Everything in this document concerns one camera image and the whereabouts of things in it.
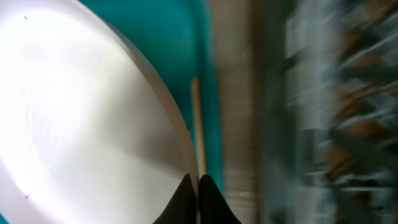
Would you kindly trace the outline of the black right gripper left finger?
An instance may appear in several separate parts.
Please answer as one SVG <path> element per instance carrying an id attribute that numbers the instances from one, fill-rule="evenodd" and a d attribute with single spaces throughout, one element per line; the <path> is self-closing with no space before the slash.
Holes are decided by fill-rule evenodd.
<path id="1" fill-rule="evenodd" d="M 196 222 L 195 195 L 190 174 L 186 174 L 154 224 L 196 224 Z"/>

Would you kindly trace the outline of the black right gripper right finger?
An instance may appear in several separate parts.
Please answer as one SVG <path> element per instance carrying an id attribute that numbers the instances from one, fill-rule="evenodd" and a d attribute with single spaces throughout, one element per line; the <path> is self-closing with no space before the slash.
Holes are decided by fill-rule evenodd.
<path id="1" fill-rule="evenodd" d="M 241 224 L 208 174 L 200 179 L 199 203 L 201 224 Z"/>

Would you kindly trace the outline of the wooden chopstick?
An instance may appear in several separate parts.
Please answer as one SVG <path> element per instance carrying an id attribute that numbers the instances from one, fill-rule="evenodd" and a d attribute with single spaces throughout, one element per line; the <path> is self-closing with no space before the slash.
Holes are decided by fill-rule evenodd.
<path id="1" fill-rule="evenodd" d="M 201 115 L 201 98 L 200 98 L 200 81 L 194 78 L 191 82 L 192 94 L 192 114 L 193 114 L 193 133 L 195 136 L 195 149 L 197 151 L 197 164 L 199 170 L 199 177 L 205 175 L 206 171 L 206 156 L 205 156 L 205 141 L 203 135 L 203 122 Z"/>

